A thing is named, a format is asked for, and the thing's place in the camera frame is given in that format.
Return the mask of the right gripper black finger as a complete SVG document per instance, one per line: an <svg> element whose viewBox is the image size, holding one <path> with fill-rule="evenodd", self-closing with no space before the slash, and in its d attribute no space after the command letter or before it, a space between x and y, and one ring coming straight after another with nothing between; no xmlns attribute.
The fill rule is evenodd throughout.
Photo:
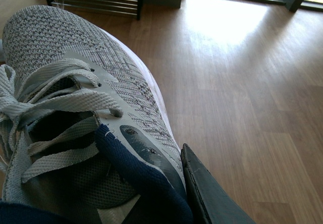
<svg viewBox="0 0 323 224"><path fill-rule="evenodd" d="M255 223L186 143L181 150L181 160L194 223Z"/></svg>

